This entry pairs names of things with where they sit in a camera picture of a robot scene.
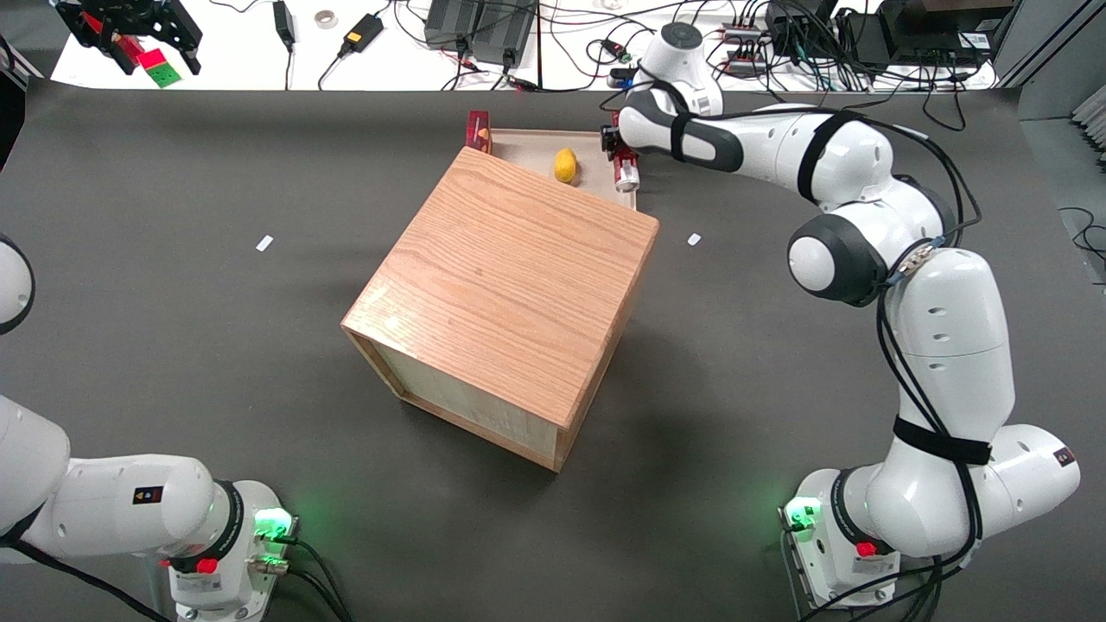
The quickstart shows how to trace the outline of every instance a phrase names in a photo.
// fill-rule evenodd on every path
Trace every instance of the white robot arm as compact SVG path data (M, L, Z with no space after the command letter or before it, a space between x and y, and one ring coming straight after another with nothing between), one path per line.
M811 200L823 214L790 240L795 282L856 307L879 300L896 349L888 362L904 379L887 458L815 471L782 508L812 603L879 605L894 594L900 553L962 550L957 561L967 563L984 535L1066 499L1079 467L1047 432L1003 425L1014 404L1005 313L987 261L948 246L963 228L953 209L914 179L891 175L890 143L858 114L795 104L718 114L718 87L703 60L693 27L661 29L618 132L635 151L747 175ZM908 391L915 385L907 379L921 391ZM928 401L922 408L919 394ZM924 410L939 414L946 434ZM961 468L978 497L981 532L969 520Z
M0 236L0 334L33 297L27 257ZM72 458L61 427L0 395L0 563L153 556L180 616L257 621L286 570L273 539L294 527L268 486L215 480L195 458Z
M0 234L0 334L18 326L34 302L34 273L23 251Z

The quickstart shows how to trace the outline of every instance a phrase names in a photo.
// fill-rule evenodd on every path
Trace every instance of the yellow fruit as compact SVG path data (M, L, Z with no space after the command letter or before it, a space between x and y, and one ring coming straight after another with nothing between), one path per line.
M570 148L561 149L553 158L553 177L562 184L572 184L576 178L576 154Z

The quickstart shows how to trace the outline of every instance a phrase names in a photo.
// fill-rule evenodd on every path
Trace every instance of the white label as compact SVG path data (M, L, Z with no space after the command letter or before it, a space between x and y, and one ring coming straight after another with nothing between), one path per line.
M1002 23L1002 20L983 20L979 22L979 25L975 27L975 30L979 31L994 30L999 28L1000 23Z
M895 563L890 560L876 557L853 558L853 572L855 574L887 574L895 570Z
M185 593L217 592L222 589L222 577L215 574L177 574L177 591Z
M990 50L991 43L987 40L987 35L982 32L961 32L960 46L969 49L974 48L975 50Z

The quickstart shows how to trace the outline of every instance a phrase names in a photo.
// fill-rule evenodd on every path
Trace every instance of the tray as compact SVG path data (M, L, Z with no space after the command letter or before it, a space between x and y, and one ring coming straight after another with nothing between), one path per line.
M576 153L578 166L573 186L637 211L637 193L615 189L615 167L599 148L598 132L492 127L491 142L495 157L550 177L553 176L553 157L568 147Z

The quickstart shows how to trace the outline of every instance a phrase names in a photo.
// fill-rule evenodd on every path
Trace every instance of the wooden box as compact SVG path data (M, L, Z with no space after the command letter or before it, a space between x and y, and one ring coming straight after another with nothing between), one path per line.
M462 148L342 329L400 398L559 471L658 228Z

